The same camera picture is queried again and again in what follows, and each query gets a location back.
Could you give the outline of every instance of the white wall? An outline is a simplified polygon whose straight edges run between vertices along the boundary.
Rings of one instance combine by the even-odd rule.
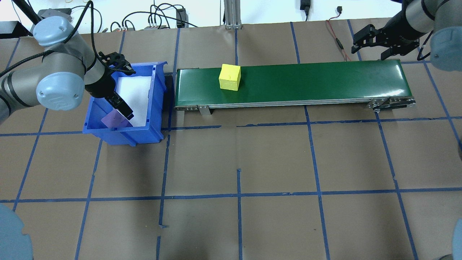
[[[103,16],[102,29],[109,27],[113,21],[121,22],[125,15],[135,11],[149,11],[152,0],[94,0],[95,8]],[[30,0],[34,10],[48,8],[71,8],[85,5],[83,0]],[[189,15],[189,21],[197,26],[217,26],[223,18],[223,0],[173,0],[170,4],[182,4]],[[304,21],[305,13],[299,10],[300,0],[241,0],[241,20],[243,24],[282,23]],[[401,9],[401,5],[390,0],[312,0],[309,21],[326,20],[336,15],[337,6],[343,6],[341,19],[392,17]],[[30,29],[32,23],[16,7],[23,25]],[[74,21],[79,18],[82,8],[73,10]],[[175,16],[175,11],[165,10],[167,16]],[[137,30],[148,26],[148,14],[134,14],[128,19]],[[18,20],[10,0],[0,0],[0,21]],[[99,27],[99,15],[95,12],[95,28]],[[80,33],[90,32],[90,14],[85,15],[79,27]]]

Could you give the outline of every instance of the conveyor belt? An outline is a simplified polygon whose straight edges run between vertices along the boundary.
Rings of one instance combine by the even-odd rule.
[[[412,99],[399,60],[242,67],[237,92],[220,89],[220,70],[178,70],[175,109],[360,102],[373,108]]]

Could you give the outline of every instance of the purple block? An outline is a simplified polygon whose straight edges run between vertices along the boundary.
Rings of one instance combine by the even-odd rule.
[[[103,117],[101,122],[108,128],[132,127],[132,124],[130,124],[130,122],[116,109],[113,109],[109,114]]]

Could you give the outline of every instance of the red wire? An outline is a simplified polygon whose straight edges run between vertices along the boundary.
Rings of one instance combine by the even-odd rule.
[[[329,18],[329,20],[326,20],[326,23],[329,25],[330,31],[332,32],[332,34],[333,34],[333,36],[334,36],[334,39],[337,38],[337,35],[335,35],[334,29],[332,28],[332,25],[330,24],[330,19],[338,18],[339,16],[340,16],[340,14],[337,15],[337,16],[335,16],[335,17]],[[349,57],[348,54],[345,52],[345,50],[341,50],[341,51],[345,54],[345,57],[348,58],[348,60],[351,61],[350,57]]]

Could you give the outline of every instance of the brown paper floor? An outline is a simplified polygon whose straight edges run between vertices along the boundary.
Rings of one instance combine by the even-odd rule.
[[[353,31],[386,21],[332,24],[349,49]],[[462,73],[416,62],[413,51],[399,58],[415,108],[376,116],[363,104],[287,106],[203,117],[171,110],[176,69],[341,62],[325,23],[113,32],[95,40],[98,50],[122,50],[131,63],[168,62],[165,139],[133,148],[83,135],[88,95],[73,111],[37,106],[2,124],[0,202],[24,221],[36,260],[424,260],[451,253],[462,217]],[[0,40],[0,50],[5,67],[42,48],[26,37]],[[350,57],[374,60],[383,50]]]

